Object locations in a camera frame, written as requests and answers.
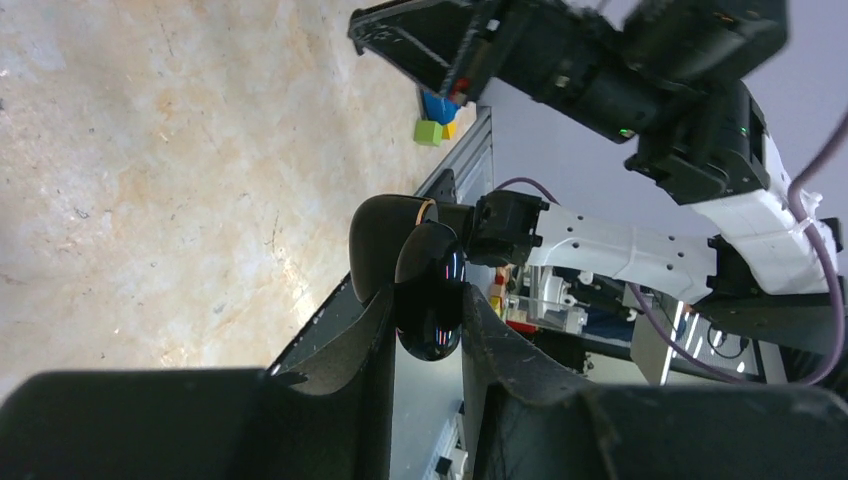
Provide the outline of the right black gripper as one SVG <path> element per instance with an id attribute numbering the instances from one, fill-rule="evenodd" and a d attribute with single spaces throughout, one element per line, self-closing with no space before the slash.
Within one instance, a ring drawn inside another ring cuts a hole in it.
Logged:
<path id="1" fill-rule="evenodd" d="M 454 103 L 481 100 L 499 80 L 621 144 L 663 121 L 651 5 L 638 2 L 616 28 L 567 1 L 388 1 L 354 10 L 348 36 Z"/>

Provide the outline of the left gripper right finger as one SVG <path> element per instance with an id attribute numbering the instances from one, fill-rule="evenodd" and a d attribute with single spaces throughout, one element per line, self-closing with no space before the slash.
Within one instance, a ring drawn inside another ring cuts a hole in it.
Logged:
<path id="1" fill-rule="evenodd" d="M 463 292 L 464 429 L 476 479 L 843 479 L 847 406 L 793 385 L 597 384 Z"/>

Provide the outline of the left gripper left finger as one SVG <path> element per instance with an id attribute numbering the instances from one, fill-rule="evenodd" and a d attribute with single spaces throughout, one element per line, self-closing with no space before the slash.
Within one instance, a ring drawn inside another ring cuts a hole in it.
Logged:
<path id="1" fill-rule="evenodd" d="M 395 339 L 385 288 L 287 369 L 64 371 L 1 408 L 5 479 L 385 479 Z"/>

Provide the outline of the black earbud case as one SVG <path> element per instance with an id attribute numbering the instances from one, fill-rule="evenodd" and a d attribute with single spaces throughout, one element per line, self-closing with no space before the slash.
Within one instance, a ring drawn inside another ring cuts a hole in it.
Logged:
<path id="1" fill-rule="evenodd" d="M 459 344 L 465 254 L 431 198 L 382 194 L 355 211 L 348 242 L 356 298 L 366 305 L 392 291 L 390 318 L 404 349 L 435 362 Z"/>

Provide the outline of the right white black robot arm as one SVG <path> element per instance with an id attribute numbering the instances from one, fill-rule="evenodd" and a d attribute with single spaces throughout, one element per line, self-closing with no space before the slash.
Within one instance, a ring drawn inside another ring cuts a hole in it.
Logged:
<path id="1" fill-rule="evenodd" d="M 492 79 L 589 130 L 638 142 L 624 163 L 716 236 L 638 233 L 492 193 L 428 210 L 468 259 L 589 270 L 693 304 L 729 332 L 810 351 L 828 333 L 828 285 L 807 234 L 829 255 L 837 219 L 782 168 L 744 77 L 787 42 L 784 1 L 642 1 L 621 28 L 563 1 L 389 1 L 355 10 L 348 35 L 419 86 L 459 104 Z"/>

